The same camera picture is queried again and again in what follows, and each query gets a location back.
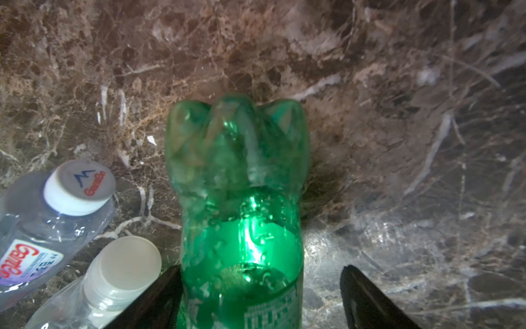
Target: green bottle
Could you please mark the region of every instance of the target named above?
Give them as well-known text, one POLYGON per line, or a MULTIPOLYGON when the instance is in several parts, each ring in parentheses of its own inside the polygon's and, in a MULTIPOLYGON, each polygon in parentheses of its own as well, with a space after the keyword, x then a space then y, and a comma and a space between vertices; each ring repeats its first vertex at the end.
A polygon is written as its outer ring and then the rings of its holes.
POLYGON ((299 201, 310 166, 301 105, 228 94, 178 102, 168 115, 168 176, 183 208, 191 329, 301 327, 299 201))

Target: marble floor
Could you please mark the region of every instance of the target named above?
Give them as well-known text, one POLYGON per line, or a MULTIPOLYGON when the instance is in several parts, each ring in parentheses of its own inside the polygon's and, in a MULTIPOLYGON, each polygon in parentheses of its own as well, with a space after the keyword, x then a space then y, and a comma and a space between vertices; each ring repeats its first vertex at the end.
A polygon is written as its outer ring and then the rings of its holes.
POLYGON ((1 329, 119 236, 178 261, 165 118, 225 91, 307 113, 304 328, 347 327, 347 264, 423 329, 526 328, 526 0, 3 1, 0 71, 0 191, 85 157, 119 207, 1 329))

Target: label with red text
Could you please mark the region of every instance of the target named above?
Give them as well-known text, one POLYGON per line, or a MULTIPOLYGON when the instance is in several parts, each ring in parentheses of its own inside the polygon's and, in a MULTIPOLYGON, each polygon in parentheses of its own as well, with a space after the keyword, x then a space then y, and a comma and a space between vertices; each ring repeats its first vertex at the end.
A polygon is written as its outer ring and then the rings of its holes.
POLYGON ((31 242, 14 239, 0 260, 0 285, 34 280, 60 263, 63 254, 31 242))

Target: plain white bottle cap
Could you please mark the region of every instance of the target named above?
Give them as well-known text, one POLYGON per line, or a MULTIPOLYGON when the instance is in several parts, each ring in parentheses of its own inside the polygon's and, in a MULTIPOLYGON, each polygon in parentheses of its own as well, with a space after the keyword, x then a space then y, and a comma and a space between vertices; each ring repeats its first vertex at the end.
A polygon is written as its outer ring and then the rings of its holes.
POLYGON ((63 163, 44 185, 44 200, 59 213, 85 216, 99 210, 115 192, 115 177, 105 166, 79 159, 63 163))
POLYGON ((110 242, 90 264, 83 287, 86 298, 99 310, 122 311, 159 276, 157 247, 139 236, 110 242))

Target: water bottle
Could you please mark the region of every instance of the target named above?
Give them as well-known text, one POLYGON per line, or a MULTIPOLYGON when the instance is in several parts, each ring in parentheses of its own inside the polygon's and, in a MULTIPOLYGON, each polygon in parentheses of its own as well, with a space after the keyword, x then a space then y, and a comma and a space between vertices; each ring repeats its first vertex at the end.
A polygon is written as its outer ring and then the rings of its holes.
POLYGON ((31 172, 0 197, 0 312, 47 282, 115 216, 115 178, 89 160, 31 172))
POLYGON ((86 275, 51 297, 25 329, 100 329, 159 276, 161 255, 145 238, 126 236, 106 245, 86 275))
POLYGON ((183 208, 179 325, 300 328, 299 201, 310 166, 301 105, 257 107, 240 94, 179 102, 165 146, 183 208))

